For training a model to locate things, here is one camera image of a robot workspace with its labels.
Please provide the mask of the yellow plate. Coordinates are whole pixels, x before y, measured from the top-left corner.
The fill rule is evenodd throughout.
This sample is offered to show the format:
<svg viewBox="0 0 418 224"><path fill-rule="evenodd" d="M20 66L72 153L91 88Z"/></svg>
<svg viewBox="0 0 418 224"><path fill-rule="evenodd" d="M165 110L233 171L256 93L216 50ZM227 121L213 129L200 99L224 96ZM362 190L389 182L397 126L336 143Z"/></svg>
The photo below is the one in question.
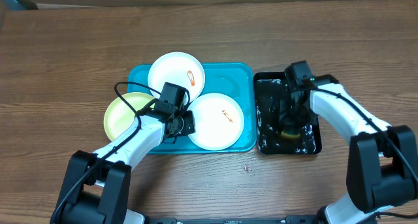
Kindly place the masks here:
<svg viewBox="0 0 418 224"><path fill-rule="evenodd" d="M135 109L140 110L153 96L141 92L125 93L122 97ZM118 97L114 99L104 114L104 130L113 141L120 136L134 121L135 113Z"/></svg>

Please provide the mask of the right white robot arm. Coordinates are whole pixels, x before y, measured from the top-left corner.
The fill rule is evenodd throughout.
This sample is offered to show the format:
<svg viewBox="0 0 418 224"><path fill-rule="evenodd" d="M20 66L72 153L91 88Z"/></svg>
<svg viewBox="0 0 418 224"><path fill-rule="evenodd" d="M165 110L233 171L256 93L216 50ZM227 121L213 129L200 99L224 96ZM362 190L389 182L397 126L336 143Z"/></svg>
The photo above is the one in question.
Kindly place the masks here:
<svg viewBox="0 0 418 224"><path fill-rule="evenodd" d="M417 145L406 125L369 113L333 76L286 77L282 124L304 125L321 116L349 145L347 193L322 207L313 223L376 223L381 216L415 219L391 208L417 199Z"/></svg>

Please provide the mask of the white plate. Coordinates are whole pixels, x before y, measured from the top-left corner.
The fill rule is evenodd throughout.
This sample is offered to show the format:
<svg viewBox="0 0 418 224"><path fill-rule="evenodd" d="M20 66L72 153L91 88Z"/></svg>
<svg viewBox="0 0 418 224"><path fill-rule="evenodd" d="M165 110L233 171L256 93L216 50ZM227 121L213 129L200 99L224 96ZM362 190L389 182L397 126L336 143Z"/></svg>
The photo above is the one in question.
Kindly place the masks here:
<svg viewBox="0 0 418 224"><path fill-rule="evenodd" d="M184 52L171 52L159 57L148 73L148 86L162 92L168 82L186 88L190 101L194 101L203 91L205 72L198 59Z"/></svg>
<svg viewBox="0 0 418 224"><path fill-rule="evenodd" d="M243 133L243 111L227 95L207 93L197 97L188 110L192 111L195 122L195 132L189 139L204 150L224 150L237 142Z"/></svg>

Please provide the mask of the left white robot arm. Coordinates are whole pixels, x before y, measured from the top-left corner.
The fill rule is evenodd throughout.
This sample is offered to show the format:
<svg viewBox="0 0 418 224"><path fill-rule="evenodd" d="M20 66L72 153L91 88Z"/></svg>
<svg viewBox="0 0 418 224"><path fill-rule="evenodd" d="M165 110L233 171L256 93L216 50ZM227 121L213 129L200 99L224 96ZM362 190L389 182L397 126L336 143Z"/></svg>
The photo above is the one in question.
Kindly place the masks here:
<svg viewBox="0 0 418 224"><path fill-rule="evenodd" d="M143 223L127 208L132 171L165 139L194 132L192 111L151 100L117 139L72 155L51 223Z"/></svg>

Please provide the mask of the green yellow sponge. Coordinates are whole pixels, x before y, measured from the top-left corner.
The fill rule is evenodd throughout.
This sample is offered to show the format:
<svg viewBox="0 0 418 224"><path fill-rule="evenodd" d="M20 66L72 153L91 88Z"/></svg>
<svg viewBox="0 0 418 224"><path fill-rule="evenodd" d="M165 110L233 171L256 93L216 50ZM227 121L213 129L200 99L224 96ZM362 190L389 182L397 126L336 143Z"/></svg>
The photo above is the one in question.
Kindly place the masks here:
<svg viewBox="0 0 418 224"><path fill-rule="evenodd" d="M297 129L294 128L284 128L281 131L280 136L284 139L296 140L300 138L300 133Z"/></svg>

